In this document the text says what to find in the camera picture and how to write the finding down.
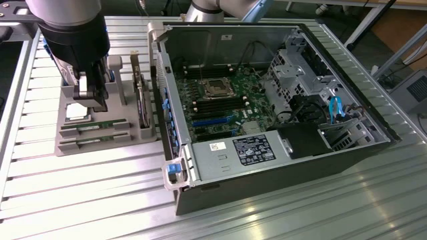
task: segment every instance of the motherboard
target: motherboard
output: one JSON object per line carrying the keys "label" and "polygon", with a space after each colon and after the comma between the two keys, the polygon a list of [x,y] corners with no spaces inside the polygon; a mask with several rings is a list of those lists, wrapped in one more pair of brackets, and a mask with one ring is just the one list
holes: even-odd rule
{"label": "motherboard", "polygon": [[175,75],[193,143],[261,133],[275,120],[255,69],[241,66],[227,76],[216,75]]}

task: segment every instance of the slotted aluminum table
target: slotted aluminum table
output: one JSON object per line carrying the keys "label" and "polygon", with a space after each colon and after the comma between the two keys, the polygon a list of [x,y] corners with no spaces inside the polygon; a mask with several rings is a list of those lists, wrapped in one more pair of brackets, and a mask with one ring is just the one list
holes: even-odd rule
{"label": "slotted aluminum table", "polygon": [[[105,21],[121,79],[132,79],[131,50],[149,79],[147,23],[177,19]],[[0,123],[1,240],[427,238],[426,137],[328,28],[307,19],[281,22],[307,24],[403,141],[340,174],[175,216],[159,140],[53,155],[61,77],[37,35],[23,44]]]}

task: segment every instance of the floor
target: floor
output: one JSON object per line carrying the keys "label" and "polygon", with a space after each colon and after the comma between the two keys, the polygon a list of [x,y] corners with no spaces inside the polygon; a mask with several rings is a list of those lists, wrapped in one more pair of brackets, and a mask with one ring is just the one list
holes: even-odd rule
{"label": "floor", "polygon": [[[165,0],[147,1],[147,12],[149,16],[159,16],[160,11],[164,8]],[[179,16],[180,13],[187,12],[189,7],[189,0],[173,0],[168,6],[167,12],[169,16]],[[135,16],[139,15],[136,9],[136,1],[133,0],[101,0],[103,14],[105,16]],[[292,12],[285,12],[287,3],[275,1],[269,8],[265,17],[267,18],[297,18],[297,19],[315,19],[319,18],[315,14],[316,4],[311,3],[295,3]],[[353,15],[347,16],[340,11],[340,6],[331,7],[331,10],[319,18],[325,23],[340,40],[344,42],[353,32],[359,24],[357,14],[368,9],[355,8],[352,10]],[[0,45],[0,101],[1,98],[7,99],[16,61],[20,54],[21,44],[19,42],[5,42]],[[361,62],[363,66],[369,70],[372,65],[380,65],[392,56],[394,52],[383,44],[379,38],[369,32],[361,39],[352,54]],[[404,79],[411,73],[410,69],[400,71],[396,74],[396,79]],[[0,113],[3,112],[4,104],[0,102]]]}

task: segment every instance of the green circuit board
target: green circuit board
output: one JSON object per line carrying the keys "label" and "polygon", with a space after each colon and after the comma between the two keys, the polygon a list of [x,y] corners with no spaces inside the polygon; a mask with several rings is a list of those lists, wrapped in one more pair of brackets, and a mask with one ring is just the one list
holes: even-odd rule
{"label": "green circuit board", "polygon": [[185,123],[193,143],[204,142],[197,139],[200,134],[209,135],[232,132],[232,136],[229,137],[245,135],[247,133],[243,128],[243,124],[245,122],[256,121],[261,132],[264,132],[267,127],[272,125],[275,119],[272,106],[264,92],[261,91],[263,86],[260,85],[256,73],[252,72],[249,68],[239,68],[235,73],[227,77],[227,82],[229,82],[235,96],[241,98],[244,96],[248,103],[241,108],[220,111],[228,119],[227,123],[221,124],[193,126],[193,122],[217,119],[217,117],[212,117],[193,120],[193,116],[200,114],[195,111],[196,106],[193,102],[197,99],[205,99],[205,86],[203,84],[203,80],[205,81],[217,78],[203,78],[203,80],[185,79],[183,75],[176,75],[175,79],[185,116]]}

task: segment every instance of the power supply label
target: power supply label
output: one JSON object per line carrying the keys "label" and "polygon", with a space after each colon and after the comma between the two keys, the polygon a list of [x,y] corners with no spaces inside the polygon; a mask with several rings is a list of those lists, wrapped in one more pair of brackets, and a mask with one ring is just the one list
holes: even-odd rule
{"label": "power supply label", "polygon": [[232,143],[239,155],[240,163],[244,166],[276,159],[265,135],[235,139],[232,140]]}

